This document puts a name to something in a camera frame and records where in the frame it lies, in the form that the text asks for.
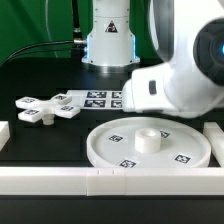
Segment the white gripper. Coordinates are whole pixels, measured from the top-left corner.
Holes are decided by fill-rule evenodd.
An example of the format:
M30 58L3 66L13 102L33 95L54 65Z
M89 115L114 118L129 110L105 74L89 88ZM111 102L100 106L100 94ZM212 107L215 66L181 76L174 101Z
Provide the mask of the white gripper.
M162 111L173 113L177 108L167 98L164 78L171 74L168 64L136 69L122 89L125 112Z

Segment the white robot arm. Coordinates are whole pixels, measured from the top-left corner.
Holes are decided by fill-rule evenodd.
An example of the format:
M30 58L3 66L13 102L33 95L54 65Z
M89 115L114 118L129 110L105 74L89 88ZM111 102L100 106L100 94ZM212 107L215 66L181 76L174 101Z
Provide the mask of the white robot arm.
M130 0L92 0L82 62L102 71L137 63ZM193 118L224 107L224 0L151 0L148 24L159 65L136 69L122 90L126 112Z

